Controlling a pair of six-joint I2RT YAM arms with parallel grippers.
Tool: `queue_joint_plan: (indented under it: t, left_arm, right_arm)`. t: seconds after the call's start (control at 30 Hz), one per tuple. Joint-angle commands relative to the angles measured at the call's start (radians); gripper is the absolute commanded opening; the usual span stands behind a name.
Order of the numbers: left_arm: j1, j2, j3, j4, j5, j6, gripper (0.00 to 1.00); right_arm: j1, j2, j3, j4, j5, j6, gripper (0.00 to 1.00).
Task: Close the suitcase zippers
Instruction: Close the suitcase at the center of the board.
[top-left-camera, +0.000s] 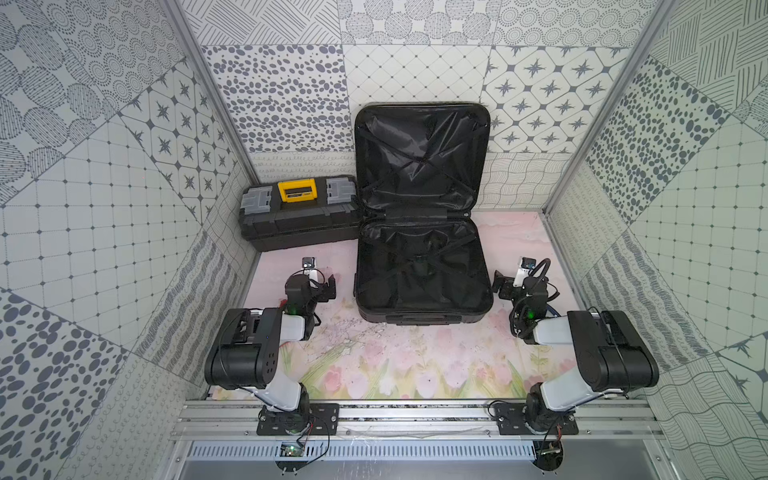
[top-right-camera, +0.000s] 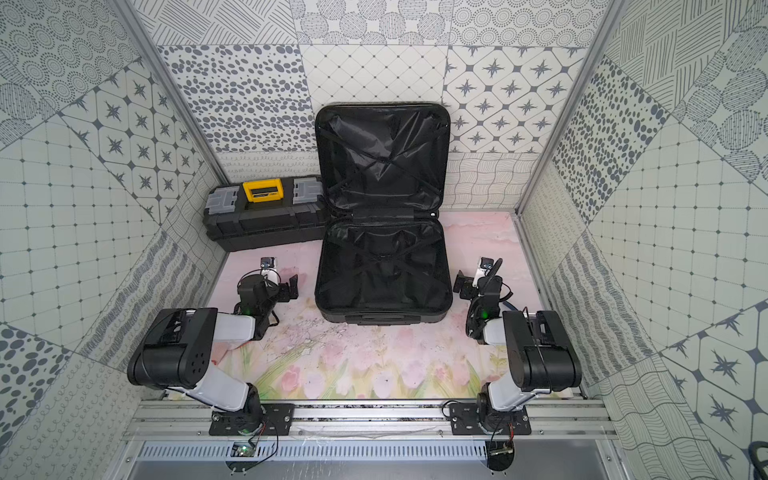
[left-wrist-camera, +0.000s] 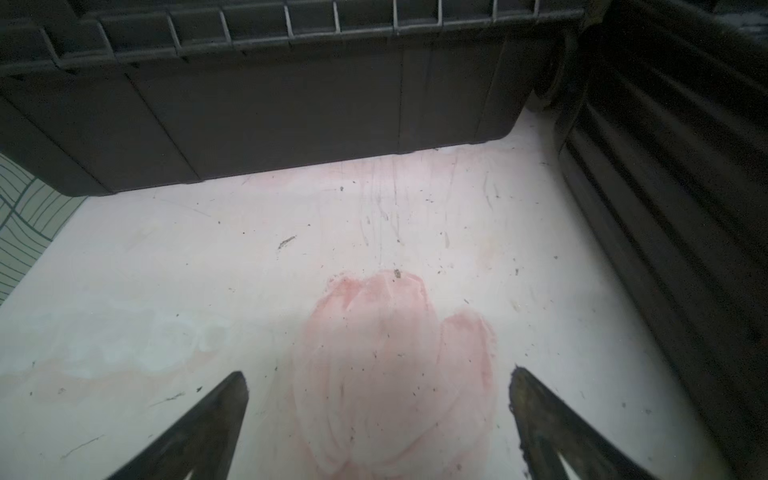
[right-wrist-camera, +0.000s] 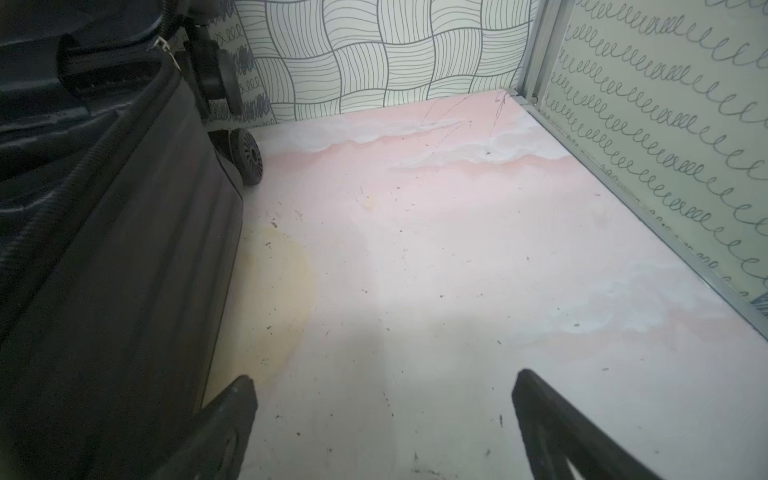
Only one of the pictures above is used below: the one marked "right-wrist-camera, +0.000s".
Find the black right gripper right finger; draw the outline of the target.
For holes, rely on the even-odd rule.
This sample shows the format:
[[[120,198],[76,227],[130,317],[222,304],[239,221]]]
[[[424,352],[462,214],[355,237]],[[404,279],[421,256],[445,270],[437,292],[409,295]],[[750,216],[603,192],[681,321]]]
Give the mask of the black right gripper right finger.
[[[511,399],[534,478],[658,477],[534,371],[518,372]]]

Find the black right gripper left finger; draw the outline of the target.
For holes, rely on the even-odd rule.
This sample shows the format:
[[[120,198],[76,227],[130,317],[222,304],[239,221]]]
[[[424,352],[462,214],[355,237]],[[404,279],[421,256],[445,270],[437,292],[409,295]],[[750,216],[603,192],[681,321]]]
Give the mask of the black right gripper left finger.
[[[233,380],[192,419],[151,479],[236,479],[258,400],[247,375]]]

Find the black hard-shell suitcase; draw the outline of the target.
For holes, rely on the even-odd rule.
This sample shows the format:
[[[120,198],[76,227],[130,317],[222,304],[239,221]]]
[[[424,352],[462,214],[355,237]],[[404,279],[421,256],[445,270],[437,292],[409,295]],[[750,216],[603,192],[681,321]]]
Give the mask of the black hard-shell suitcase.
[[[220,1],[1,5],[1,475],[151,479],[207,379],[261,181]]]

